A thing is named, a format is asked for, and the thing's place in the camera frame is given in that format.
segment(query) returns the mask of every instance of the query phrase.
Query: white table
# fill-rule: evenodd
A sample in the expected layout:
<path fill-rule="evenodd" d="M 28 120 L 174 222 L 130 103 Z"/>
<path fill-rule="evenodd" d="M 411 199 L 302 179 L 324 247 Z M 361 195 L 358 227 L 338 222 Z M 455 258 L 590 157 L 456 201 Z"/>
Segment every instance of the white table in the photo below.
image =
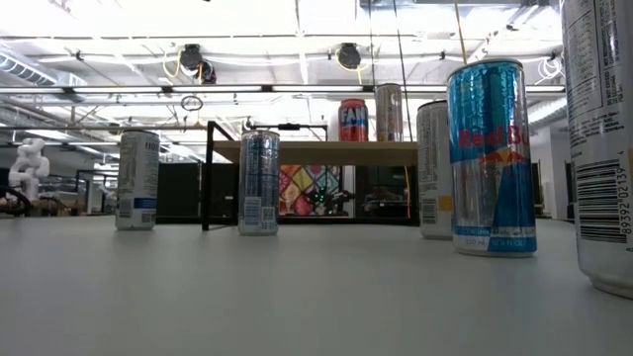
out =
<path fill-rule="evenodd" d="M 574 228 L 532 259 L 412 227 L 0 222 L 0 355 L 633 355 L 633 302 L 591 287 Z"/>

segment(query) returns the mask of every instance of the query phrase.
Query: red can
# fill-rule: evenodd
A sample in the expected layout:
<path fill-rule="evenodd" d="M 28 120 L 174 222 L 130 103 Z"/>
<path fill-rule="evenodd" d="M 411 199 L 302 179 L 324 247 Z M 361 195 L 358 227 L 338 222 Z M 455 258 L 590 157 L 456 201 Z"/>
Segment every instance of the red can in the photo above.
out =
<path fill-rule="evenodd" d="M 338 140 L 366 142 L 369 140 L 369 115 L 362 99 L 346 99 L 338 108 Z"/>

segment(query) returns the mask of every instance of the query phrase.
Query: wooden plank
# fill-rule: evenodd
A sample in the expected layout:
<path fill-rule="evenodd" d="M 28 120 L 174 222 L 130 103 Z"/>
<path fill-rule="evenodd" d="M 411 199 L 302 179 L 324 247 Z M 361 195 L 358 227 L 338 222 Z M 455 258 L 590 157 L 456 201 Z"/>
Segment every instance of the wooden plank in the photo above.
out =
<path fill-rule="evenodd" d="M 216 141 L 215 151 L 231 162 L 239 161 L 239 141 Z M 415 166 L 416 142 L 282 141 L 281 164 Z"/>

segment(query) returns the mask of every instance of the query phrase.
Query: energy drink can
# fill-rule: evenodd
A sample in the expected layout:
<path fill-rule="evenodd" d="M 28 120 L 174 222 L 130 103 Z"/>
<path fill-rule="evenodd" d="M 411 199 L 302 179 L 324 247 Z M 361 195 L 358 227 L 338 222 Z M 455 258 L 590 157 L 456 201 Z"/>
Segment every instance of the energy drink can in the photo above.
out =
<path fill-rule="evenodd" d="M 630 0 L 563 5 L 579 265 L 596 288 L 633 299 L 631 16 Z"/>
<path fill-rule="evenodd" d="M 122 135 L 117 229 L 152 229 L 156 224 L 159 149 L 156 133 L 127 131 Z"/>
<path fill-rule="evenodd" d="M 448 82 L 455 247 L 482 256 L 530 256 L 536 227 L 522 65 L 479 61 Z"/>
<path fill-rule="evenodd" d="M 419 221 L 427 239 L 453 239 L 453 176 L 449 154 L 446 100 L 417 109 Z"/>
<path fill-rule="evenodd" d="M 376 88 L 376 136 L 378 142 L 403 141 L 403 91 L 398 84 Z"/>
<path fill-rule="evenodd" d="M 238 229 L 242 235 L 274 235 L 279 218 L 279 135 L 241 136 Z"/>
<path fill-rule="evenodd" d="M 362 99 L 346 99 L 338 108 L 338 140 L 366 142 L 369 140 L 369 115 Z"/>

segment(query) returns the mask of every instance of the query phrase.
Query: blue and silver can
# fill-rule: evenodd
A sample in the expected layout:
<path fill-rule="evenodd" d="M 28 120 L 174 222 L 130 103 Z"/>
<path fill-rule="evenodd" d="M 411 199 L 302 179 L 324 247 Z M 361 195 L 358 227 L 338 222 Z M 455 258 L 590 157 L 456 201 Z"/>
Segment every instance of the blue and silver can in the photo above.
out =
<path fill-rule="evenodd" d="M 274 235 L 279 217 L 279 135 L 250 131 L 241 136 L 239 233 Z"/>
<path fill-rule="evenodd" d="M 453 243 L 459 252 L 536 251 L 525 82 L 520 62 L 466 65 L 448 80 Z"/>

